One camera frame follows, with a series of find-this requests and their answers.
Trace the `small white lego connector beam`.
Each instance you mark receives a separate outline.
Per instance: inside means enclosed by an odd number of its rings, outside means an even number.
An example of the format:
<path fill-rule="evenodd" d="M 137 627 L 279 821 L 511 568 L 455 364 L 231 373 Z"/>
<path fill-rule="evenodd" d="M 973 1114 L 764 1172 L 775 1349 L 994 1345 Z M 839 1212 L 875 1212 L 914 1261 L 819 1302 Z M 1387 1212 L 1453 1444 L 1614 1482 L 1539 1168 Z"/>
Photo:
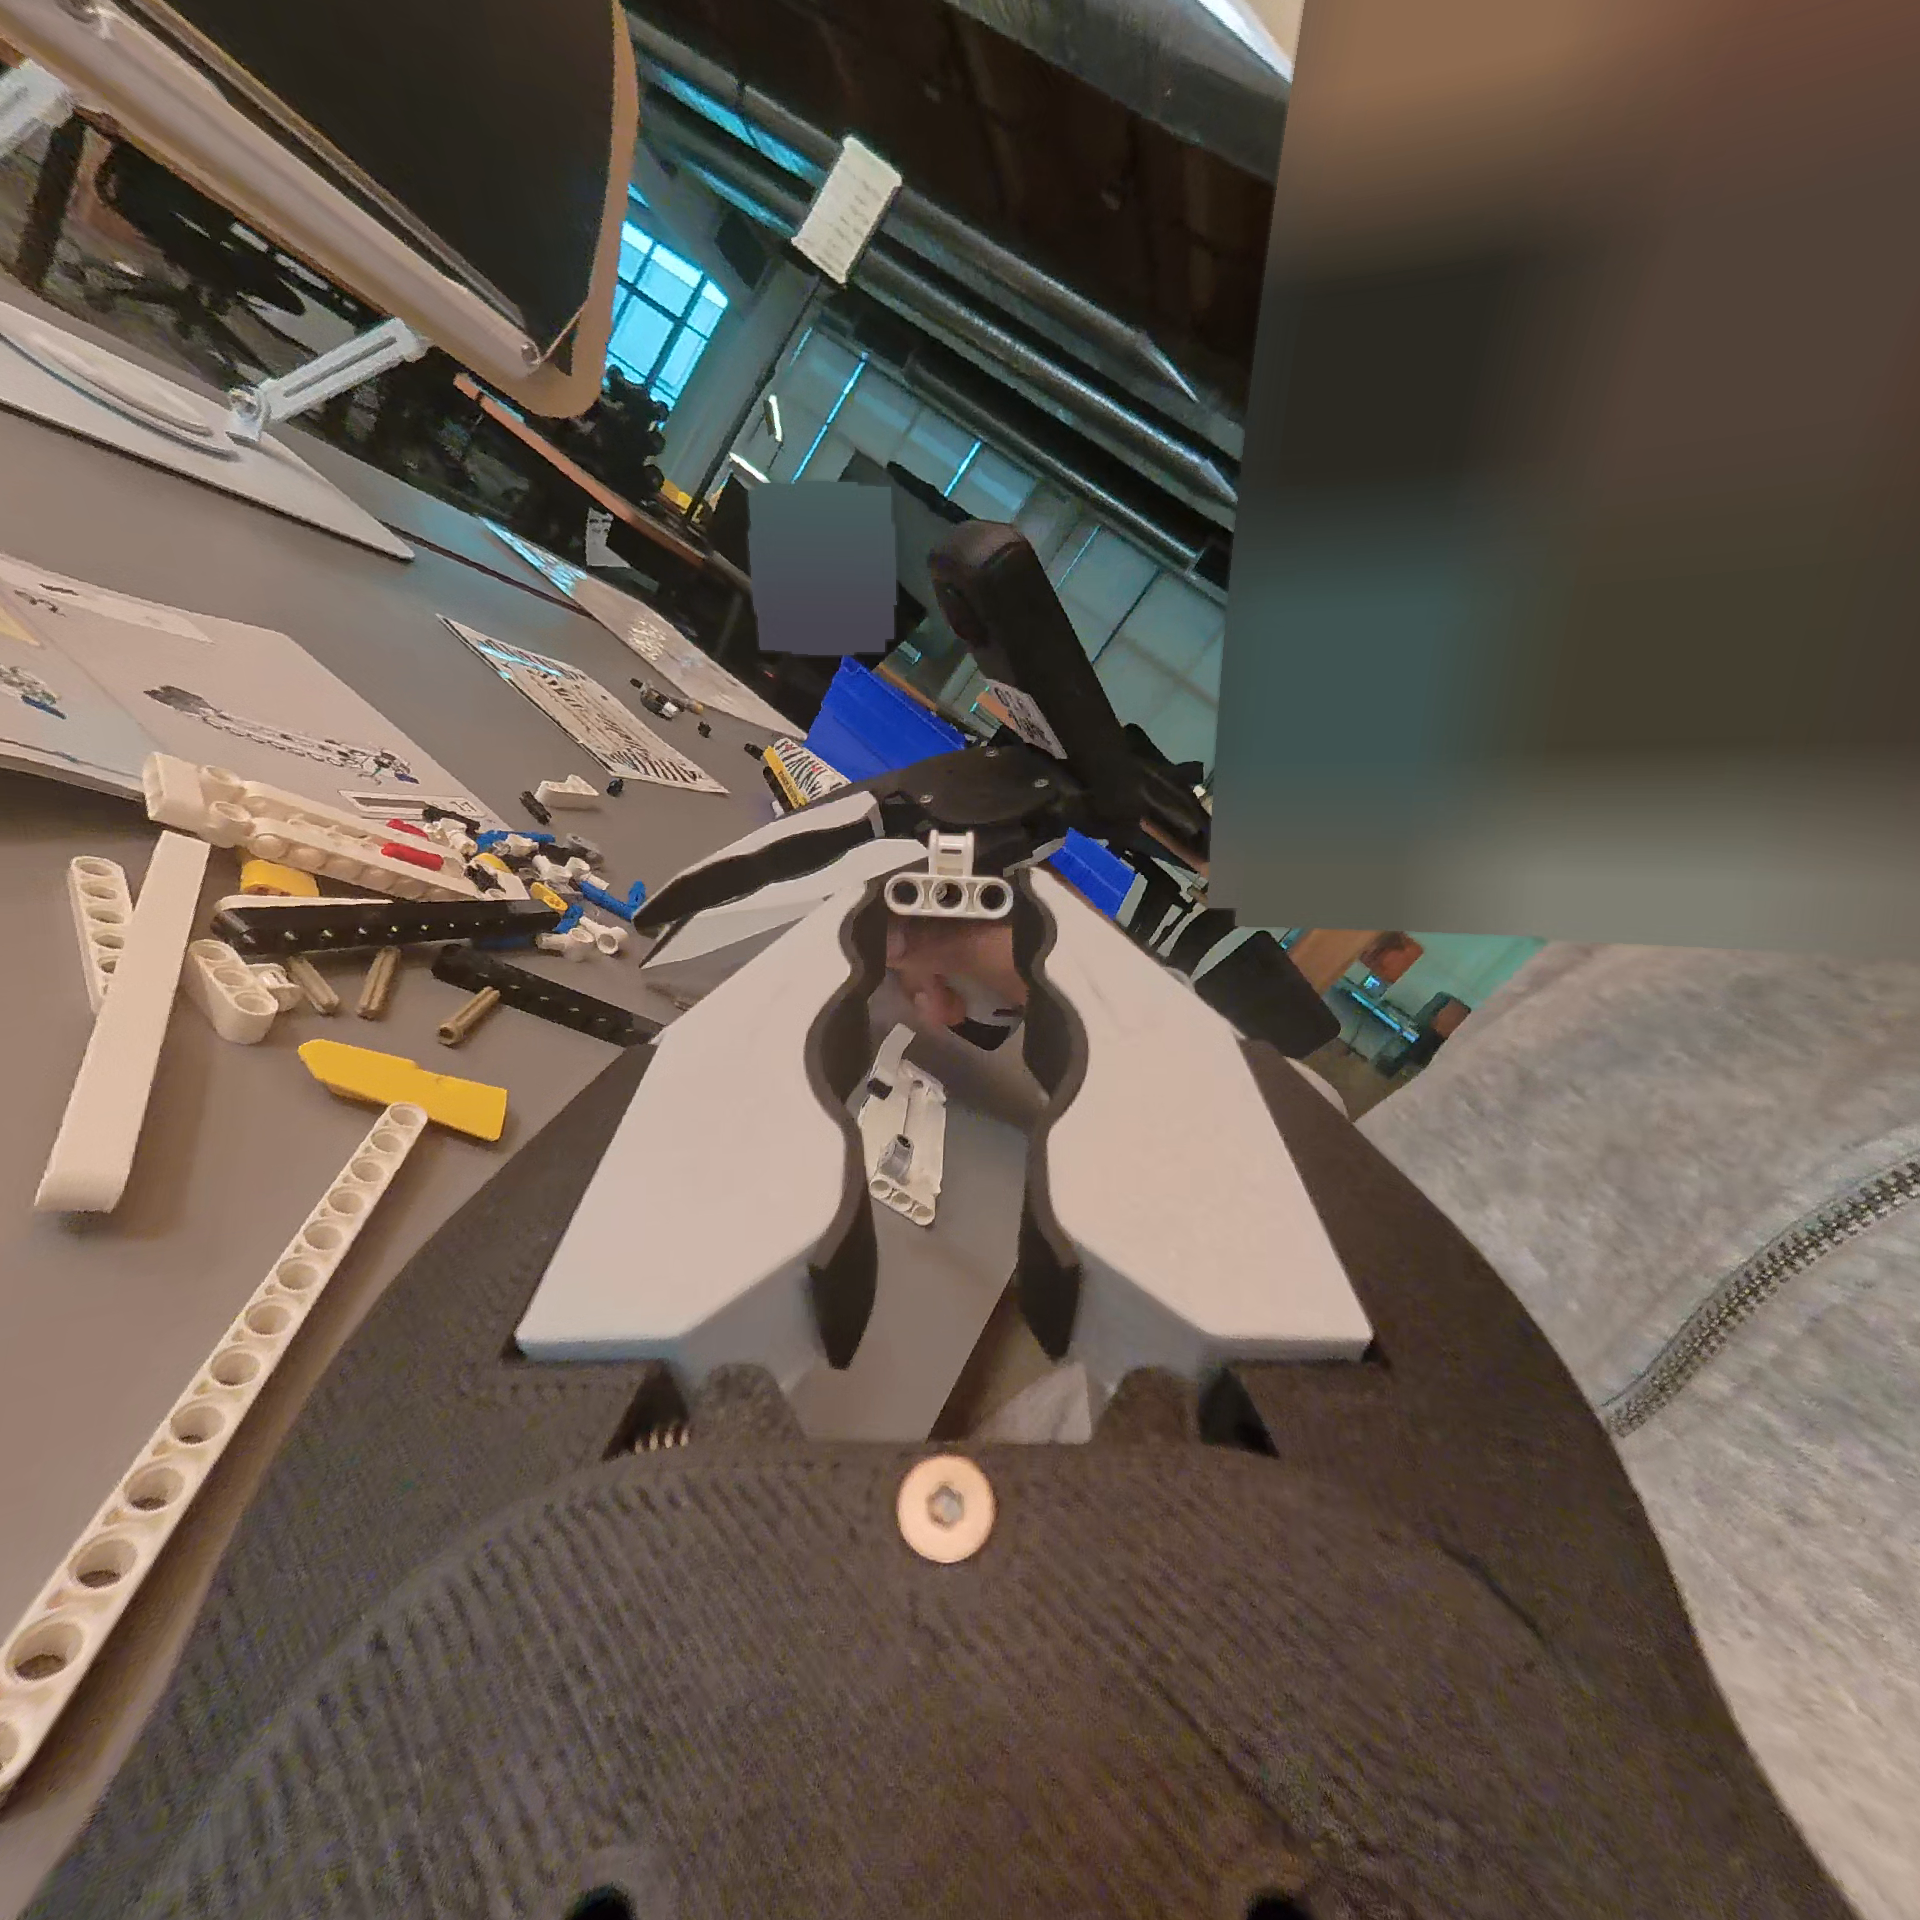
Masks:
<path fill-rule="evenodd" d="M 923 865 L 898 869 L 883 882 L 883 902 L 906 923 L 1005 923 L 1009 880 L 977 869 L 977 834 L 928 834 Z"/>

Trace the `partly built lego plane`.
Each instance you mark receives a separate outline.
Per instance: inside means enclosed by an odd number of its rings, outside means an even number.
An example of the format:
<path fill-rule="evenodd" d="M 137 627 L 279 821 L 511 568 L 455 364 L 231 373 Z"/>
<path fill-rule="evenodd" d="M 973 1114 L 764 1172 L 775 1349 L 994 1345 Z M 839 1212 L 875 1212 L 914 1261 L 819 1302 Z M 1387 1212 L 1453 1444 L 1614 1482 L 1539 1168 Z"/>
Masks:
<path fill-rule="evenodd" d="M 834 771 L 796 735 L 775 735 L 746 746 L 746 756 L 756 758 L 779 815 L 819 804 L 853 785 L 846 776 Z"/>

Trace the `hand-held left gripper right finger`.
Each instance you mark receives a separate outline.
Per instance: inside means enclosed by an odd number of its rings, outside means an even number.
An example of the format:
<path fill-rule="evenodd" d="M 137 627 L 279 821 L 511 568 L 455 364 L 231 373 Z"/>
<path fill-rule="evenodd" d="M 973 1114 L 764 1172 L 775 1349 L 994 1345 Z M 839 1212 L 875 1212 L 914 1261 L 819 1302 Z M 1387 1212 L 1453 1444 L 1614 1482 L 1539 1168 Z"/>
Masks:
<path fill-rule="evenodd" d="M 1375 1324 L 1253 1078 L 1267 1049 L 1052 873 L 1014 892 L 1027 1149 L 1014 1296 L 1099 1389 L 1237 1363 L 1356 1363 Z"/>

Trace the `computer monitor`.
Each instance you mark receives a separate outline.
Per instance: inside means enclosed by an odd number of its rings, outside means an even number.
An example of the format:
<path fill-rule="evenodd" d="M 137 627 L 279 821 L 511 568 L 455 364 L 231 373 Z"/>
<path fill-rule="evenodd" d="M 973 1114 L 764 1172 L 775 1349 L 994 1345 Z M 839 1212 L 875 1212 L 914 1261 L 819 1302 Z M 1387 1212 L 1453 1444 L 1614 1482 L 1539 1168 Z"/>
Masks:
<path fill-rule="evenodd" d="M 89 115 L 515 408 L 603 386 L 624 4 L 4 4 Z"/>

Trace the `black and white sticker sheet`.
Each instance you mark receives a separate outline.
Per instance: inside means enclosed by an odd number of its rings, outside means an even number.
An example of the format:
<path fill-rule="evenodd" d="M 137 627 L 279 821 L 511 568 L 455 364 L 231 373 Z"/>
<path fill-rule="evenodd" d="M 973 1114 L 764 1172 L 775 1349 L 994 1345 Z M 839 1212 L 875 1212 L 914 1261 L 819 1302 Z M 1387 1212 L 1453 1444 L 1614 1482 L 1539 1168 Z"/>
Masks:
<path fill-rule="evenodd" d="M 481 660 L 504 685 L 552 722 L 588 758 L 621 782 L 725 799 L 728 785 L 680 756 L 670 740 L 646 727 L 583 669 L 533 656 L 515 644 L 481 636 L 475 627 L 440 615 L 440 627 Z"/>

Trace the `long white lego panel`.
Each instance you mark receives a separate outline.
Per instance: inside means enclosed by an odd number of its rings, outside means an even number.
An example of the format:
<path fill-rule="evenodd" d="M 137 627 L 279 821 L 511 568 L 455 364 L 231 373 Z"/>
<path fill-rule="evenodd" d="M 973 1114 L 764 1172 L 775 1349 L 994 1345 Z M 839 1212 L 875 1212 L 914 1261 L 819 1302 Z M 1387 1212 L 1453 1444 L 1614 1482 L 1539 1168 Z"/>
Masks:
<path fill-rule="evenodd" d="M 192 936 L 206 858 L 206 842 L 184 834 L 163 834 L 154 843 L 111 987 L 35 1189 L 35 1212 L 111 1212 L 124 1200 Z"/>

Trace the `white hanging card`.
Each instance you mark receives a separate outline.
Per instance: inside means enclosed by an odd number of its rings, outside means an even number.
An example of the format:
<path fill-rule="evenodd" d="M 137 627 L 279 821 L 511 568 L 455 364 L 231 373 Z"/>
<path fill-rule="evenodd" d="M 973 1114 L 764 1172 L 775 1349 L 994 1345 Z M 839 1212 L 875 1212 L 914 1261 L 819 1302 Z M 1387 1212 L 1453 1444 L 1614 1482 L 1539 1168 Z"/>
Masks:
<path fill-rule="evenodd" d="M 788 249 L 806 266 L 843 285 L 901 193 L 901 176 L 861 137 L 843 137 L 834 168 L 806 205 Z"/>

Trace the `yellow lego panel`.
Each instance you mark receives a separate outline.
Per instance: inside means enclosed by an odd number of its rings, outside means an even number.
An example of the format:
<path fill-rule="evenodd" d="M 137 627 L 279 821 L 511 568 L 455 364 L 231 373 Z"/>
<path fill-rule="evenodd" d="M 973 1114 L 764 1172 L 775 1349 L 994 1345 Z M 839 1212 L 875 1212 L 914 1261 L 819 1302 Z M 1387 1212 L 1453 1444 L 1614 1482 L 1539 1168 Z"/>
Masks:
<path fill-rule="evenodd" d="M 508 1129 L 508 1092 L 464 1078 L 421 1070 L 418 1061 L 346 1047 L 302 1043 L 297 1061 L 317 1088 L 364 1107 L 418 1107 L 427 1123 L 472 1142 L 498 1142 Z"/>

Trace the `white lego frame, red pins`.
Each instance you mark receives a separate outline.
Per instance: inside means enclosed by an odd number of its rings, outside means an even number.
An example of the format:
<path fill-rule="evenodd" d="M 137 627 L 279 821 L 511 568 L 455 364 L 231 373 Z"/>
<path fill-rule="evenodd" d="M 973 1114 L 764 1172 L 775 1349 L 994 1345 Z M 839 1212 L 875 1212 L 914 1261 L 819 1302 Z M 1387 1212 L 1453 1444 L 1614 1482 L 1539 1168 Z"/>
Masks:
<path fill-rule="evenodd" d="M 504 873 L 483 873 L 493 888 L 481 888 L 470 873 L 470 842 L 434 838 L 418 821 L 321 804 L 179 756 L 146 756 L 139 785 L 146 817 L 163 829 L 378 897 L 526 897 L 526 888 Z"/>

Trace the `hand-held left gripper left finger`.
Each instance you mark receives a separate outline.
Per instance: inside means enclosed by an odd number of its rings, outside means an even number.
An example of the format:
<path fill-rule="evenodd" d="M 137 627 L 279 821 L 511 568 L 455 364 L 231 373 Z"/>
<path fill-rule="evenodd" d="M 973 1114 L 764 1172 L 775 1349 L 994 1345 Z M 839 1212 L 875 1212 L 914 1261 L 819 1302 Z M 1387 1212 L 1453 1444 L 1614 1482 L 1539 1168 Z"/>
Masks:
<path fill-rule="evenodd" d="M 883 882 L 853 882 L 657 1043 L 517 1328 L 532 1363 L 846 1369 L 879 1292 L 853 1092 L 885 971 Z"/>

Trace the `lego instruction booklet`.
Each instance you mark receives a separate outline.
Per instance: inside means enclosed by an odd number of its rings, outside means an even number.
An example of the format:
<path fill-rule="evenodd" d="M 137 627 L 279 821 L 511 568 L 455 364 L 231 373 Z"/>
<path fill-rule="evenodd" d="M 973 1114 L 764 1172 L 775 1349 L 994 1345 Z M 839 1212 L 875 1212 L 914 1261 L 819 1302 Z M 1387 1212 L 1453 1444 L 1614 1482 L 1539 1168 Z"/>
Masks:
<path fill-rule="evenodd" d="M 137 802 L 146 756 L 357 817 L 498 817 L 292 636 L 4 559 L 4 771 Z"/>

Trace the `pile of small lego pieces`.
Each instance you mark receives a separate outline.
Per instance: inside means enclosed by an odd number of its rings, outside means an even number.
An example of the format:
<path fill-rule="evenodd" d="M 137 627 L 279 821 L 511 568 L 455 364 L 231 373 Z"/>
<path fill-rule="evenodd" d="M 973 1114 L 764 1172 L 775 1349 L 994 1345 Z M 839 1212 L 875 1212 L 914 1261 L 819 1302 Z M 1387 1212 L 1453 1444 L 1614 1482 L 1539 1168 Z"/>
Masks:
<path fill-rule="evenodd" d="M 475 947 L 539 947 L 566 960 L 624 958 L 635 947 L 635 909 L 646 888 L 621 892 L 599 843 L 575 834 L 483 829 L 464 815 L 421 804 L 377 817 L 388 858 L 434 852 L 444 876 L 470 880 L 486 902 L 532 902 L 548 927 L 532 933 L 475 933 Z"/>

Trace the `blue plastic bin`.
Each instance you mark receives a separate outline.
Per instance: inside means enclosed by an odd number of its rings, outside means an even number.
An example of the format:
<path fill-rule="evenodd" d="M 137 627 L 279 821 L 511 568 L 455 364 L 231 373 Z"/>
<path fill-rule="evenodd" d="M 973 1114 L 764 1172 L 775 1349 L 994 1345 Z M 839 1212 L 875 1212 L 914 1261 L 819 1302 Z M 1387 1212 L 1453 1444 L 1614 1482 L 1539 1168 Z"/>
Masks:
<path fill-rule="evenodd" d="M 973 740 L 861 664 L 839 664 L 806 746 L 879 794 L 893 829 L 977 834 L 979 865 L 1040 858 L 1117 918 L 1138 869 L 1114 852 L 1084 785 L 1014 733 Z"/>

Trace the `medium white lego liftarm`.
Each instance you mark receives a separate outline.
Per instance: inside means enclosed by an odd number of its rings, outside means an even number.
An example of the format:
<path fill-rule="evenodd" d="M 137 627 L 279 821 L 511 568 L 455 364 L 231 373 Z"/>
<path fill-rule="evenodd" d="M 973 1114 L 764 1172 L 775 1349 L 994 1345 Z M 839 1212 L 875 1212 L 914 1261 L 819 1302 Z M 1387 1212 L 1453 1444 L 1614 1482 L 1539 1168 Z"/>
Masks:
<path fill-rule="evenodd" d="M 64 897 L 80 953 L 89 1012 L 102 1015 L 130 928 L 130 888 L 119 865 L 74 857 L 64 865 Z"/>

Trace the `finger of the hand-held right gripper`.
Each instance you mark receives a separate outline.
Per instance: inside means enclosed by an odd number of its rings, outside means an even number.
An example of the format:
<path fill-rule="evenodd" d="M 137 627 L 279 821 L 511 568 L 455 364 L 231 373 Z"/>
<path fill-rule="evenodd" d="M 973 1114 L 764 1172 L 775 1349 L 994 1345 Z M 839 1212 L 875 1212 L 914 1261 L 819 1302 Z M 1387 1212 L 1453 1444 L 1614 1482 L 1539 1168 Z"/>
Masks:
<path fill-rule="evenodd" d="M 768 882 L 675 927 L 641 958 L 641 975 L 734 975 L 830 897 L 866 892 L 866 882 L 906 869 L 925 869 L 923 842 L 871 842 L 839 852 L 808 876 Z"/>
<path fill-rule="evenodd" d="M 635 928 L 666 933 L 697 914 L 818 876 L 839 857 L 875 843 L 879 834 L 879 799 L 871 791 L 839 791 L 732 842 L 702 865 L 688 865 L 635 905 Z"/>

